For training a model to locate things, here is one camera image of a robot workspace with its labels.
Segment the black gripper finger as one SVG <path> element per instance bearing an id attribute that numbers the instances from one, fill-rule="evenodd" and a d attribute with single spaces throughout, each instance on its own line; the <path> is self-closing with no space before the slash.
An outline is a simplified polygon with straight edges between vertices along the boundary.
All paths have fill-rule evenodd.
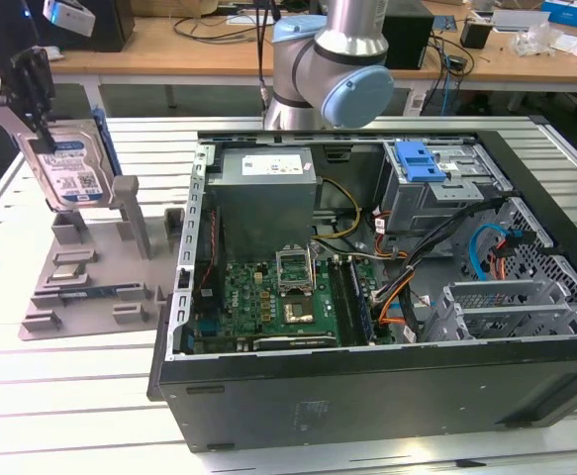
<path id="1" fill-rule="evenodd" d="M 16 95 L 28 127 L 42 143 L 41 152 L 55 152 L 56 144 L 48 127 L 48 114 L 55 97 L 48 54 L 42 47 L 21 52 L 13 61 Z"/>

